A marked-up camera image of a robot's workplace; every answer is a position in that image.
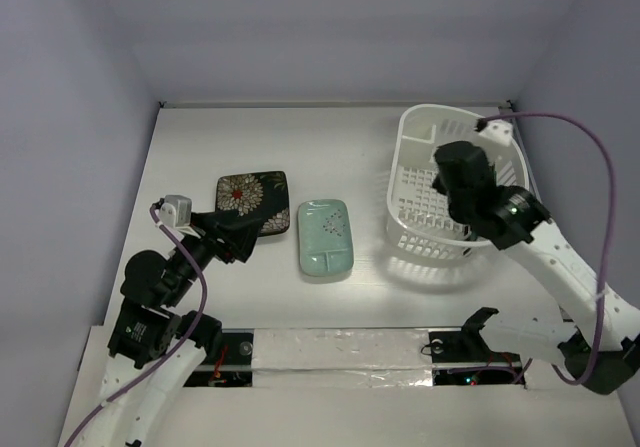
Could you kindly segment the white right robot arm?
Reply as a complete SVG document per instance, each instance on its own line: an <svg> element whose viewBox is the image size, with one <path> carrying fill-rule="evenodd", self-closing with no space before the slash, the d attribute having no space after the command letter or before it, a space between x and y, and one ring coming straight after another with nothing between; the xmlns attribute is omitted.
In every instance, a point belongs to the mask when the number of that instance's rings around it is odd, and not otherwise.
<svg viewBox="0 0 640 447"><path fill-rule="evenodd" d="M607 286L564 238L549 211L527 189L500 185L485 151L467 141L438 147L434 189L450 216L524 268L568 314L567 323L512 320L483 307L464 324L462 351L492 351L543 360L567 383L609 395L639 370L639 310Z"/></svg>

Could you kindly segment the large black floral plate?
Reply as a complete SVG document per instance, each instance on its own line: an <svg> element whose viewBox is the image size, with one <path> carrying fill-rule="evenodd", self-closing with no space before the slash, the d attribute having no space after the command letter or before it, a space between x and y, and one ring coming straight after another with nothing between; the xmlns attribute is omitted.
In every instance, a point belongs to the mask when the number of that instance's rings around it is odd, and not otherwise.
<svg viewBox="0 0 640 447"><path fill-rule="evenodd" d="M291 223L290 206L283 202L263 202L249 215L261 221L260 237L283 234L289 229Z"/></svg>

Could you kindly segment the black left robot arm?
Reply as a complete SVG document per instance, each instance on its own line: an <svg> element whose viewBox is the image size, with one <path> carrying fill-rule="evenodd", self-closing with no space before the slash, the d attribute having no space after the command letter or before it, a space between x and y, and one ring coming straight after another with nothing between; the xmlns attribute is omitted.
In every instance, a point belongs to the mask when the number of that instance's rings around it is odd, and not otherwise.
<svg viewBox="0 0 640 447"><path fill-rule="evenodd" d="M152 445L185 382L222 350L222 324L204 312L204 270L213 260L246 262L260 221L194 213L182 196L160 199L149 214L174 248L169 256L140 251L126 263L98 399L68 446Z"/></svg>

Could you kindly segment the pale green plate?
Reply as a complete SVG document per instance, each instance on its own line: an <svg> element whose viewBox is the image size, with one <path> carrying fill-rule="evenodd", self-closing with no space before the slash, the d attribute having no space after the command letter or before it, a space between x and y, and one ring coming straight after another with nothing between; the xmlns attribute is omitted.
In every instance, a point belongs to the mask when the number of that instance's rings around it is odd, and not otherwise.
<svg viewBox="0 0 640 447"><path fill-rule="evenodd" d="M339 199L303 202L297 212L299 265L303 274L329 278L348 274L354 265L353 236L347 206Z"/></svg>

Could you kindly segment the small black floral plate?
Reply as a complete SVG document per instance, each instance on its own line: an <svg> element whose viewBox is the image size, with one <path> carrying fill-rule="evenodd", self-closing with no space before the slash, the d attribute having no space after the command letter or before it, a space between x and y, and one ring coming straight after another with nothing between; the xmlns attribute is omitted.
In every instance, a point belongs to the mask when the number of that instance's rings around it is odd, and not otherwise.
<svg viewBox="0 0 640 447"><path fill-rule="evenodd" d="M266 206L268 196L275 194L279 199L286 193L288 184L284 171L228 175L218 179L215 207L246 216Z"/></svg>

